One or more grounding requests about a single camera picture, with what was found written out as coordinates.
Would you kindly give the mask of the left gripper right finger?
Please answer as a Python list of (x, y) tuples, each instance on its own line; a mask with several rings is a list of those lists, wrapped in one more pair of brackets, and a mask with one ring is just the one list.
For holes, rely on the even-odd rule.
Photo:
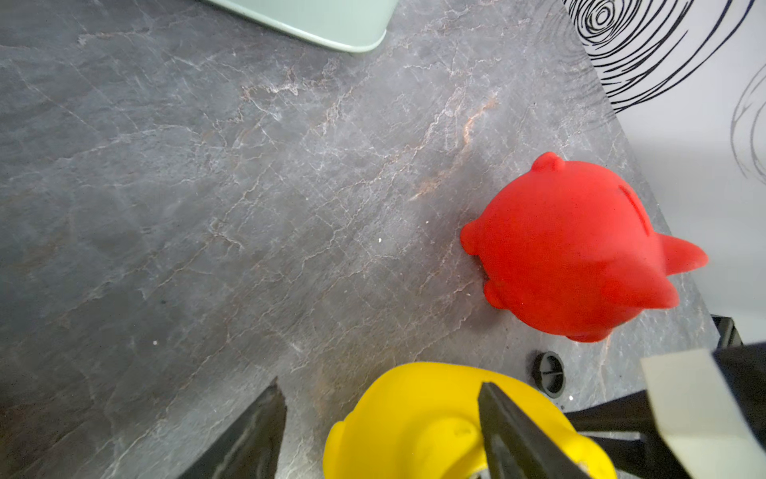
[(483, 383), (478, 405), (492, 479), (588, 478), (498, 385)]

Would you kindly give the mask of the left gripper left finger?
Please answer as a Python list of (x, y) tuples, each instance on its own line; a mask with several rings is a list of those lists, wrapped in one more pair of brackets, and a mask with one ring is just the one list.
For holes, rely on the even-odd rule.
[(286, 418), (285, 397), (275, 378), (180, 478), (274, 478)]

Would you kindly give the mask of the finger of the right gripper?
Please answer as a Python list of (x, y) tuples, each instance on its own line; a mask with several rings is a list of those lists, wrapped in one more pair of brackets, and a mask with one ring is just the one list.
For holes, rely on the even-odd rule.
[(688, 473), (656, 428), (648, 392), (641, 390), (565, 417), (578, 432), (636, 433), (638, 439), (594, 437), (616, 469), (638, 478), (685, 478)]

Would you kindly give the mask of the yellow piggy bank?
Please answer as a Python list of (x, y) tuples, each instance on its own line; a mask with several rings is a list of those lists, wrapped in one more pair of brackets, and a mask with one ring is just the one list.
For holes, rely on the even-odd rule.
[(614, 478), (608, 455), (564, 413), (520, 380), (434, 362), (397, 366), (365, 391), (328, 435), (327, 478), (487, 478), (479, 395), (492, 382), (590, 478)]

